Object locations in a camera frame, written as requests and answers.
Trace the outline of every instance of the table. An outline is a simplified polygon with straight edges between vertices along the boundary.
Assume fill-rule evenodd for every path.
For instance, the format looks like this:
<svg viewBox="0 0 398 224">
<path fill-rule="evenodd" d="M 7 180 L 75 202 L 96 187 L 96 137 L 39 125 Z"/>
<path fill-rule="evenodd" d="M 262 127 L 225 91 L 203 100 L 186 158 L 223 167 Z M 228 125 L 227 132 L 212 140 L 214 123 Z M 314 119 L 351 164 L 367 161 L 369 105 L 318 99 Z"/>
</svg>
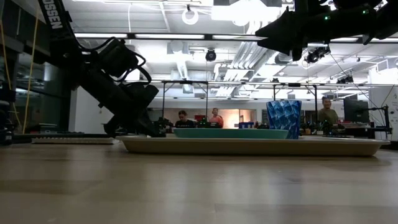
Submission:
<svg viewBox="0 0 398 224">
<path fill-rule="evenodd" d="M 0 223 L 394 223 L 398 154 L 128 154 L 114 146 L 0 148 Z"/>
</svg>

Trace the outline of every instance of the person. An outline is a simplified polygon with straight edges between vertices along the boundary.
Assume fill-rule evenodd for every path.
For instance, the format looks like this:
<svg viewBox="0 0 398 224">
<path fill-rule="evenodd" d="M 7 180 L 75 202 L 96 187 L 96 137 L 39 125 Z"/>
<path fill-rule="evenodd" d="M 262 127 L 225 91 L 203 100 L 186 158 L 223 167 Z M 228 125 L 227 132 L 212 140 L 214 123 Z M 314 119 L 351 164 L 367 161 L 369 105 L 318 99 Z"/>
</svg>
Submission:
<svg viewBox="0 0 398 224">
<path fill-rule="evenodd" d="M 195 123 L 187 119 L 187 112 L 181 110 L 178 112 L 179 121 L 175 123 L 176 128 L 194 128 Z"/>
<path fill-rule="evenodd" d="M 330 124 L 337 124 L 338 116 L 335 110 L 330 109 L 330 99 L 322 97 L 322 104 L 323 108 L 318 112 L 318 120 L 320 122 L 328 121 Z"/>
<path fill-rule="evenodd" d="M 213 108 L 211 113 L 213 114 L 213 117 L 210 118 L 210 122 L 217 122 L 222 128 L 224 126 L 224 119 L 218 115 L 218 108 Z"/>
</svg>

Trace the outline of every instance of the black shirt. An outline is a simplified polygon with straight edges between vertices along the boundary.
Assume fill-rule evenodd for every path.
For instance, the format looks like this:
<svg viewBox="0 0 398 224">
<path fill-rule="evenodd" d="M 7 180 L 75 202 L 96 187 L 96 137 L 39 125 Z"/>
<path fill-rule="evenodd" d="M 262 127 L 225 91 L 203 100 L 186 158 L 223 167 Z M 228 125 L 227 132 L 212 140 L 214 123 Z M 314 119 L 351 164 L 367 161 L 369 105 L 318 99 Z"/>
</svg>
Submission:
<svg viewBox="0 0 398 224">
<path fill-rule="evenodd" d="M 187 120 L 187 121 L 177 121 L 175 123 L 176 128 L 195 128 L 195 123 L 193 121 Z"/>
</svg>

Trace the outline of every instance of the red shirt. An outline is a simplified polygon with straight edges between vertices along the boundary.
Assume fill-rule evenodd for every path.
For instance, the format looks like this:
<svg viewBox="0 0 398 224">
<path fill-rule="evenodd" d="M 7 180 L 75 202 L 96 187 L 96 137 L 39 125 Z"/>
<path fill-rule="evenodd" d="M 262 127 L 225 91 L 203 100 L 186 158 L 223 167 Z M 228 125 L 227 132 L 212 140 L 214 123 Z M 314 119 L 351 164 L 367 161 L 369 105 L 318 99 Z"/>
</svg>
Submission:
<svg viewBox="0 0 398 224">
<path fill-rule="evenodd" d="M 218 124 L 221 125 L 221 127 L 224 126 L 224 120 L 220 116 L 215 116 L 215 117 L 210 118 L 210 122 L 217 122 Z"/>
</svg>

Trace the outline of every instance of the green bowl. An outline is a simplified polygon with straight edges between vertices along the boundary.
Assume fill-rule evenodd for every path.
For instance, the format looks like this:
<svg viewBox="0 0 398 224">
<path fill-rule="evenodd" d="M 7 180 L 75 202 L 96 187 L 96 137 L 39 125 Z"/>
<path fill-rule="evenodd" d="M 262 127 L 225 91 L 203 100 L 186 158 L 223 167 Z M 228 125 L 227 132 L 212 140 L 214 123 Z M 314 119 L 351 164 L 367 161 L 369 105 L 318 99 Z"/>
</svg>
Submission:
<svg viewBox="0 0 398 224">
<path fill-rule="evenodd" d="M 287 130 L 177 128 L 178 138 L 286 139 Z"/>
</svg>

